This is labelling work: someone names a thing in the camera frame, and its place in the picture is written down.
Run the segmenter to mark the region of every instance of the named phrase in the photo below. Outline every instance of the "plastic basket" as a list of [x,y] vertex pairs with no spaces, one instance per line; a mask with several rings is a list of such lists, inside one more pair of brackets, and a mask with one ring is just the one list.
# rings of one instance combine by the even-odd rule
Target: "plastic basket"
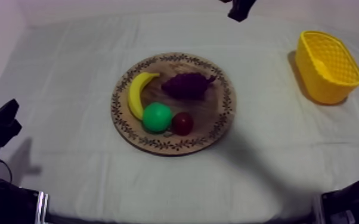
[[323,32],[304,31],[296,50],[296,65],[314,100],[336,104],[359,85],[359,68],[344,44]]

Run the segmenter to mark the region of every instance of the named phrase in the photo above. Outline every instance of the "white tablecloth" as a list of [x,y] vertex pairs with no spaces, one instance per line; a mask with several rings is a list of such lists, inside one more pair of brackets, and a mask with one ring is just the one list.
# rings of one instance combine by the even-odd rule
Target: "white tablecloth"
[[[81,219],[256,222],[302,213],[311,195],[359,180],[359,88],[331,107],[301,94],[291,64],[306,29],[339,37],[359,64],[358,34],[273,18],[134,14],[32,29],[0,80],[0,106],[16,98],[23,125],[0,158],[14,183],[51,195],[51,212]],[[230,133],[185,157],[139,151],[110,117],[121,75],[163,52],[213,61],[237,94]]]

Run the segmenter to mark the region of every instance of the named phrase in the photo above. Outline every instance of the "red apple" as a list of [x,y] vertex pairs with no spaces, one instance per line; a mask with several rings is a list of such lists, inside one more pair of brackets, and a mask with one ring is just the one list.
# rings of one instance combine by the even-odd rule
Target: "red apple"
[[193,128],[193,119],[186,112],[178,113],[172,118],[171,128],[173,133],[177,135],[188,135]]

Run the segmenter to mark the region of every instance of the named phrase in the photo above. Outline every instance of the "yellow banana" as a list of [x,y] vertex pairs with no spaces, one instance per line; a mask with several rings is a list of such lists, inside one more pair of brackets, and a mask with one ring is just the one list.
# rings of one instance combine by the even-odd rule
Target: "yellow banana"
[[132,114],[139,120],[142,120],[143,117],[143,107],[141,102],[142,90],[154,77],[158,76],[160,76],[160,73],[142,72],[133,79],[129,87],[129,109],[131,110]]

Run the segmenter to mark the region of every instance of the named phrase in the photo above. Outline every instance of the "round wooden tray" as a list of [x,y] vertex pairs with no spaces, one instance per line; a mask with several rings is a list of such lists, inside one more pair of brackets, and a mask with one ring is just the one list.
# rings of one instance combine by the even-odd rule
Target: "round wooden tray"
[[[160,73],[142,91],[144,108],[152,102],[170,107],[173,115],[188,112],[194,119],[194,128],[187,136],[173,135],[170,131],[154,135],[147,133],[128,107],[128,90],[135,76],[142,72]],[[179,101],[166,95],[161,85],[180,73],[198,72],[217,79],[205,92],[204,100]],[[137,148],[157,155],[186,155],[200,151],[219,138],[230,127],[236,110],[236,96],[225,73],[214,63],[190,54],[159,54],[132,66],[118,81],[112,95],[112,119],[118,132]]]

